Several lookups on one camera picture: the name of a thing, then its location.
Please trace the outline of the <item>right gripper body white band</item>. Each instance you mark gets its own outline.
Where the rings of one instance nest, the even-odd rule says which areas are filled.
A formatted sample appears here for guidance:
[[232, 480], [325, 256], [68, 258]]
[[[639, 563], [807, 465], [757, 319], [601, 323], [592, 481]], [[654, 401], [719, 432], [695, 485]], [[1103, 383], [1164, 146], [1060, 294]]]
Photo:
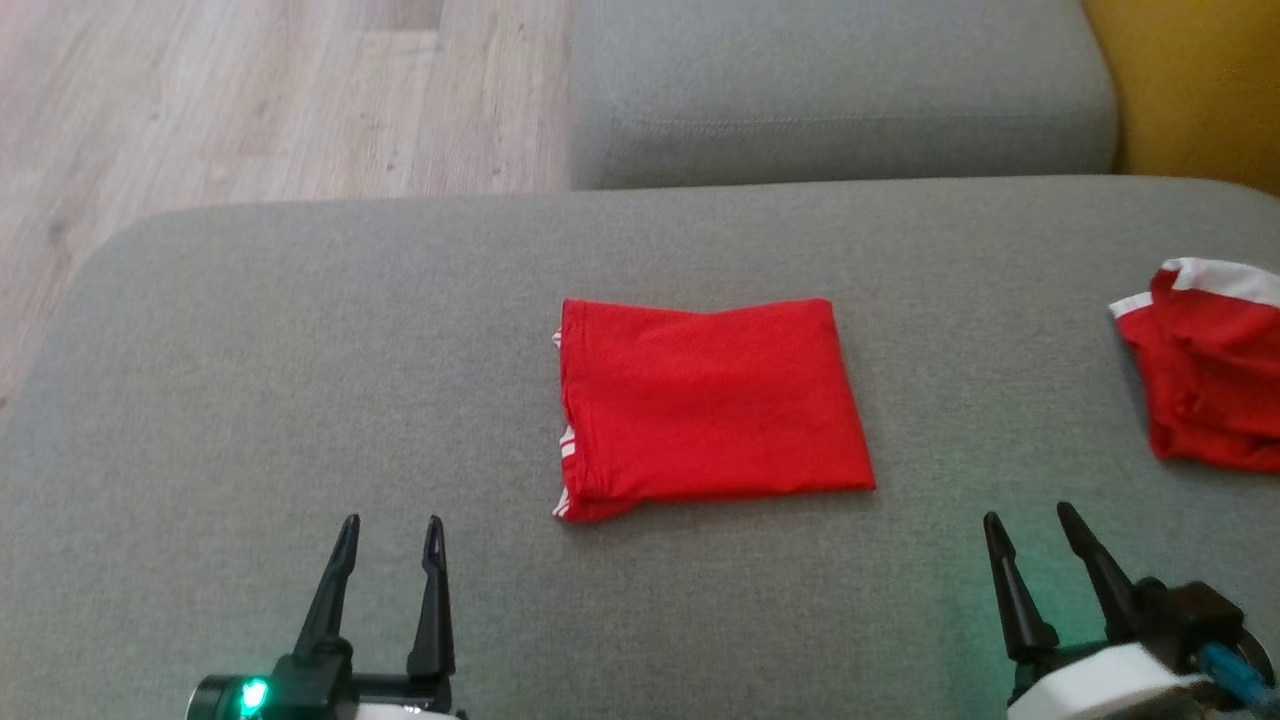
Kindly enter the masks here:
[[1030, 685], [1007, 719], [1199, 719], [1202, 673], [1178, 673], [1140, 643], [1101, 650]]

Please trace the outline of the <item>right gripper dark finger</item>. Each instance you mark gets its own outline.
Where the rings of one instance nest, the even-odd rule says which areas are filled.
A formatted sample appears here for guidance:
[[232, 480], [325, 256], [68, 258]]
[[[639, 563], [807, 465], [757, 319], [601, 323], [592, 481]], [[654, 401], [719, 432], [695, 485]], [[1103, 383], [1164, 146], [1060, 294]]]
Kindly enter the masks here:
[[1041, 616], [997, 512], [984, 515], [983, 530], [1007, 656], [1015, 664], [1048, 657], [1059, 647], [1057, 632]]
[[1056, 512], [1071, 551], [1085, 566], [1094, 597], [1103, 615], [1105, 634], [1108, 642], [1128, 643], [1134, 641], [1140, 625], [1134, 584], [1073, 503], [1057, 502]]

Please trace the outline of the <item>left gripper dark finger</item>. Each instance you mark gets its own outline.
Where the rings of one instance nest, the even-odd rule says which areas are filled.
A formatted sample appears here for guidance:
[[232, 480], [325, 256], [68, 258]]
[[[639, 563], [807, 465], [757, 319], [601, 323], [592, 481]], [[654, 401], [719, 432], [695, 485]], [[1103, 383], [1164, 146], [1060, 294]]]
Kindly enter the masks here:
[[326, 561], [306, 619], [294, 643], [296, 659], [312, 659], [323, 653], [337, 653], [346, 639], [340, 635], [346, 592], [355, 570], [358, 553], [361, 520], [358, 514], [348, 515], [340, 525], [334, 547]]
[[426, 583], [406, 671], [417, 682], [447, 683], [456, 673], [454, 637], [445, 529], [438, 515], [431, 515], [428, 523], [421, 568]]

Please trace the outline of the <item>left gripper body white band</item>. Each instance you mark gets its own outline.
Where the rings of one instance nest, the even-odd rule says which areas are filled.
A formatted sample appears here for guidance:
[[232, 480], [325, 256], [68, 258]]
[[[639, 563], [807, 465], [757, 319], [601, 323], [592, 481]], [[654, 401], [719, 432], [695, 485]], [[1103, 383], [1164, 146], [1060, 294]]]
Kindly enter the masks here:
[[280, 656], [270, 673], [271, 719], [461, 719], [447, 676], [353, 670], [347, 653]]

